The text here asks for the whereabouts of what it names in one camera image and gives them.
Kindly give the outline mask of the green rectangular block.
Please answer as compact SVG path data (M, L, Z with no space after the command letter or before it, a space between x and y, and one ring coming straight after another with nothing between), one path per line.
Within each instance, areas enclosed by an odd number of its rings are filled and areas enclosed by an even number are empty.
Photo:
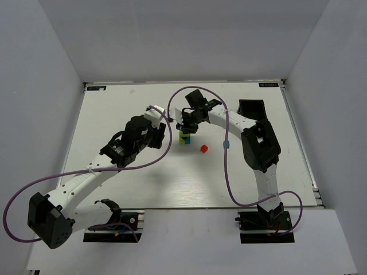
M187 138L187 137L190 137L190 134L189 133L183 133L182 131L179 131L179 137Z

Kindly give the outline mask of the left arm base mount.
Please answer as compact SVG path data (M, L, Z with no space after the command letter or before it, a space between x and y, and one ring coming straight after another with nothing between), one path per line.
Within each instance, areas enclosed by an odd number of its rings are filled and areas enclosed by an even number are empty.
M85 243L137 243L143 233L145 212L122 211L107 227L84 231Z

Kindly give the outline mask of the teal cube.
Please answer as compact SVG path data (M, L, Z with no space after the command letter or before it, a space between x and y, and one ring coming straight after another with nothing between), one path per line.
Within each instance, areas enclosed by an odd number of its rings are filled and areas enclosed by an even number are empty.
M229 148L230 147L230 142L229 142L229 140L227 140L227 141L223 141L223 148Z

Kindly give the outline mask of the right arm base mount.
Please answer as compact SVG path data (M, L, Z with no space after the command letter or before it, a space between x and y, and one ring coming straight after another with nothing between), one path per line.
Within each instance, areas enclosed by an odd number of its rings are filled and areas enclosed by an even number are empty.
M241 244L294 243L293 232L283 234L292 228L290 214L285 211L271 225L261 220L256 211L238 212L235 218L239 226Z

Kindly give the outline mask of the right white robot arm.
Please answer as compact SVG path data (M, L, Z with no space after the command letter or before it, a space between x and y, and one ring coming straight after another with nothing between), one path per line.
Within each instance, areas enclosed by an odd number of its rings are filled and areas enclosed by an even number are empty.
M230 111L223 100L209 101L199 89L190 92L185 99L189 109L175 110L178 130L194 134L199 123L207 122L241 140L244 160L255 174L260 221L265 227L271 227L284 211L276 177L281 148L268 120L264 101L241 99L238 110Z

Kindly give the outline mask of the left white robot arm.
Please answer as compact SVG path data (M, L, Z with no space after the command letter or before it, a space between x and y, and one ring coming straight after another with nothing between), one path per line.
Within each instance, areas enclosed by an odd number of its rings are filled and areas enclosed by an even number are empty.
M29 201L28 226L50 248L61 246L78 228L89 227L76 207L97 187L129 166L146 147L160 149L165 133L165 110L155 107L134 116L86 167L63 186Z

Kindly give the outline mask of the red cube front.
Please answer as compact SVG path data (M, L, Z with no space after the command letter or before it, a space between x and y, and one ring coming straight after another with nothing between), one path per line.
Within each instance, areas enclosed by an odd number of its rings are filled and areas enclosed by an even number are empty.
M201 150L201 152L206 153L207 150L208 150L208 146L202 145L201 148L200 148L200 150Z

